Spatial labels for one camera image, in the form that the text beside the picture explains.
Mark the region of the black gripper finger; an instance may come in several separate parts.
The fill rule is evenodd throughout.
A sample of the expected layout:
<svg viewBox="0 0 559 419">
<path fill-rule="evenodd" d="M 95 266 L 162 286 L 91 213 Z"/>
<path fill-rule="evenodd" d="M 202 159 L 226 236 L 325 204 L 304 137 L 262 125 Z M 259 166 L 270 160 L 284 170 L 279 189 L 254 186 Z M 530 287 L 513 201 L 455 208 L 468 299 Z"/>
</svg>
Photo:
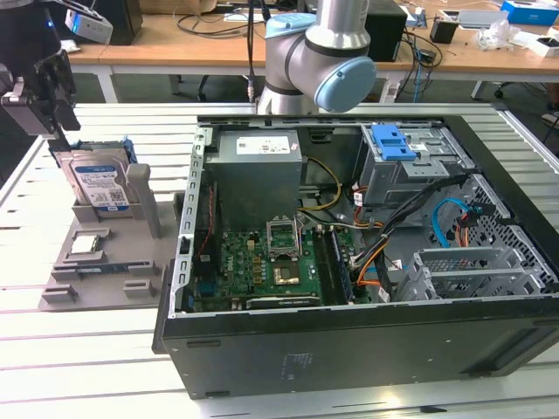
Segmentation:
<svg viewBox="0 0 559 419">
<path fill-rule="evenodd" d="M 48 134 L 53 151 L 70 151 L 65 131 L 81 128 L 74 112 L 76 85 L 65 50 L 61 49 L 35 66 L 38 93 L 37 101 L 41 122 Z"/>
</svg>

